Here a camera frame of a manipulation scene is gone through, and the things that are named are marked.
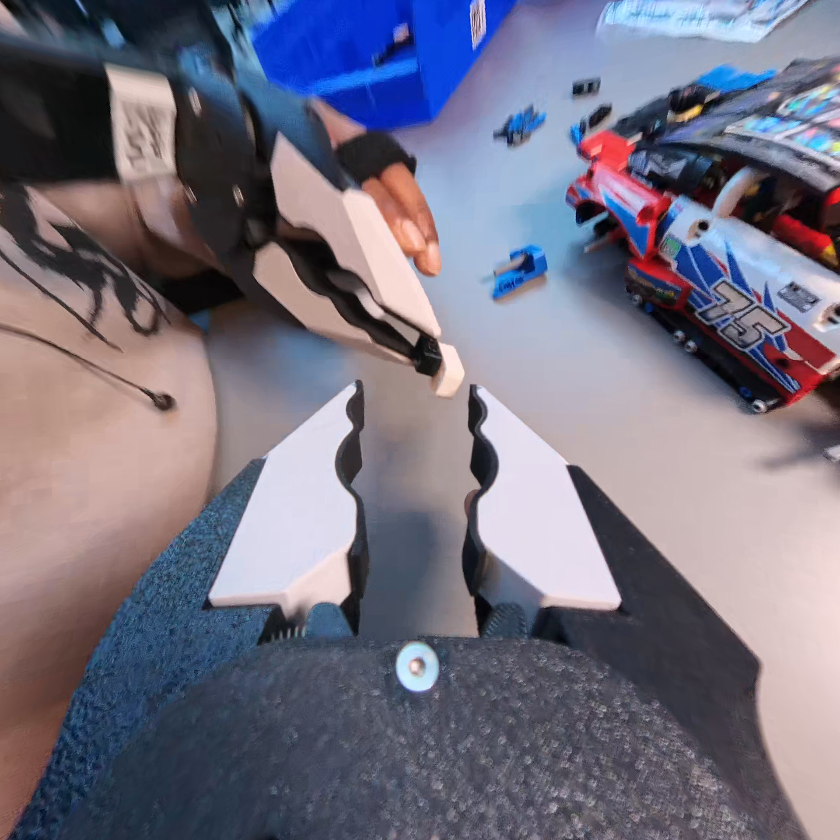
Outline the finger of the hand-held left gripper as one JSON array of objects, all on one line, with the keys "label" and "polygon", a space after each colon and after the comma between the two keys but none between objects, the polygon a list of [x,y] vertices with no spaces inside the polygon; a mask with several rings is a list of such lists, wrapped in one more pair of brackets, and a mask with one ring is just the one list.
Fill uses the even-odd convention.
[{"label": "finger of the hand-held left gripper", "polygon": [[371,196],[333,185],[281,133],[270,170],[277,210],[286,222],[317,234],[382,310],[440,338],[431,302]]},{"label": "finger of the hand-held left gripper", "polygon": [[278,243],[269,243],[255,257],[255,288],[307,330],[357,350],[396,361],[422,365],[422,341],[411,342],[387,320],[391,314],[422,329],[422,286],[402,257],[375,257],[371,275],[348,269],[293,261]]}]

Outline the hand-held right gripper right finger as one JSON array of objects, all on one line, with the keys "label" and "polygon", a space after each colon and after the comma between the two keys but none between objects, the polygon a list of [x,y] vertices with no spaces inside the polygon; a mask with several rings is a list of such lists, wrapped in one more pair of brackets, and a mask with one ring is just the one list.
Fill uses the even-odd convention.
[{"label": "hand-held right gripper right finger", "polygon": [[616,613],[622,596],[568,461],[487,388],[469,388],[469,468],[463,573],[484,629],[519,609],[527,634],[549,610]]}]

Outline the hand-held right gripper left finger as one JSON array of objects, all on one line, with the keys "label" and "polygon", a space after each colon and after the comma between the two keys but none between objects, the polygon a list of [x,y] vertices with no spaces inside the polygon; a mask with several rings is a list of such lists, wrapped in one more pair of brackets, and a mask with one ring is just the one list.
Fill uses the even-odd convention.
[{"label": "hand-held right gripper left finger", "polygon": [[268,452],[207,594],[210,607],[267,606],[301,625],[314,607],[331,604],[359,632],[368,539],[352,484],[363,428],[356,381]]}]

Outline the white lego liftarm piece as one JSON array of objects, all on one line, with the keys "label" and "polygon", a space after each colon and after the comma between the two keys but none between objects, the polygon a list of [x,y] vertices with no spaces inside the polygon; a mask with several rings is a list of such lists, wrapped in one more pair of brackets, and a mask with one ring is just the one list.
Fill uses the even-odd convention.
[{"label": "white lego liftarm piece", "polygon": [[438,344],[440,365],[432,377],[432,387],[437,398],[451,399],[465,379],[465,369],[453,345]]}]

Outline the blue lego panel piece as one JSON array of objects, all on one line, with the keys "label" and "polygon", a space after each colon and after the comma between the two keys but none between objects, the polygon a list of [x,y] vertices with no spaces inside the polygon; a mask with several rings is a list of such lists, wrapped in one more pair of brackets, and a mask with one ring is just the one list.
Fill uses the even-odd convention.
[{"label": "blue lego panel piece", "polygon": [[495,277],[493,273],[494,286],[491,292],[491,299],[493,301],[508,298],[532,280],[536,280],[545,275],[548,269],[548,262],[543,249],[536,245],[525,245],[512,250],[509,253],[507,260],[498,266],[505,264],[510,259],[514,259],[519,255],[526,256],[526,260],[519,270],[510,271],[499,277]]}]

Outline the lego race car model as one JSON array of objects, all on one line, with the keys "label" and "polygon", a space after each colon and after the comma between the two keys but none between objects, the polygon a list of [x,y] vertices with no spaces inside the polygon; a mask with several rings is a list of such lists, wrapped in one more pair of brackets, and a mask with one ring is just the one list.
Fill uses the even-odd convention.
[{"label": "lego race car model", "polygon": [[588,250],[754,413],[839,370],[839,58],[719,66],[575,148],[565,196]]}]

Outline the lego sticker sheet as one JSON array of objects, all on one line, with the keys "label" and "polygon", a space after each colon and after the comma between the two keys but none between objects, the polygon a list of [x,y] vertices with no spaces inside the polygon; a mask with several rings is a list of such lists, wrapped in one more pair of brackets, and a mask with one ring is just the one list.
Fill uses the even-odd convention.
[{"label": "lego sticker sheet", "polygon": [[604,37],[634,35],[754,45],[808,1],[615,1],[597,21]]}]

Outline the person's left hand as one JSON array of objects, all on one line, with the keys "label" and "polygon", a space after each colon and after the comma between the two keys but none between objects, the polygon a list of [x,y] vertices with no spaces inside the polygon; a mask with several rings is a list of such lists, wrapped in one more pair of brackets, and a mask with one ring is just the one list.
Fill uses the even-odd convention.
[{"label": "person's left hand", "polygon": [[325,130],[331,157],[353,184],[372,197],[402,252],[427,277],[442,269],[434,217],[416,179],[417,160],[389,133],[368,130],[326,102],[308,110]]}]

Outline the blue bin with tag label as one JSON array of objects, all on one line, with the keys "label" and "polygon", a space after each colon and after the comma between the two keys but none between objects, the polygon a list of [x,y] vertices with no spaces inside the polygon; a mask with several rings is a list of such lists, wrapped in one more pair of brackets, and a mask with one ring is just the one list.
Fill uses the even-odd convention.
[{"label": "blue bin with tag label", "polygon": [[515,1],[296,1],[252,28],[267,78],[373,130],[433,121]]}]

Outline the cluster of blue black pins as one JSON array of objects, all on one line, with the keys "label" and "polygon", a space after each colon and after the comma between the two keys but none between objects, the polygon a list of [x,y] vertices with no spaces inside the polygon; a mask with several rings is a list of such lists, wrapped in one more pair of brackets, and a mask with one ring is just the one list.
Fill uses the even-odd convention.
[{"label": "cluster of blue black pins", "polygon": [[528,142],[533,133],[543,126],[546,116],[544,111],[530,104],[510,115],[502,126],[493,132],[492,138],[504,141],[509,149],[517,148]]}]

